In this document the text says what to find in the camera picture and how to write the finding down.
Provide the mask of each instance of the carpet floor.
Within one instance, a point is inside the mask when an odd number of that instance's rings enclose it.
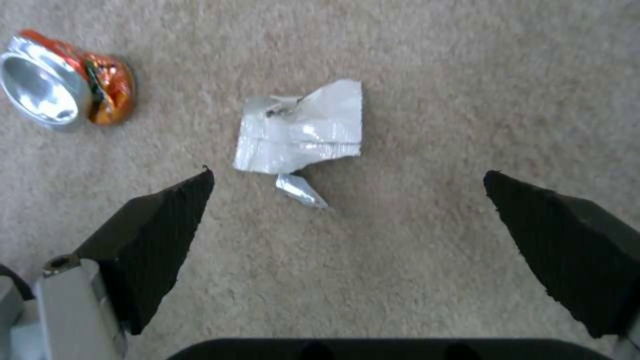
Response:
[[[0,0],[121,54],[122,126],[52,133],[0,95],[0,262],[29,281],[126,200],[208,164],[216,187],[129,358],[230,336],[545,337],[608,353],[553,301],[486,198],[499,169],[640,227],[633,0]],[[362,157],[303,172],[331,209],[231,164],[243,99],[362,81]]]

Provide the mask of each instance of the crushed soda can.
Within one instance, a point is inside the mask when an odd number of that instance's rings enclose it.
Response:
[[[85,119],[119,124],[135,104],[133,73],[121,59],[31,29],[13,36],[0,56],[0,83],[16,108],[56,131],[74,130]]]

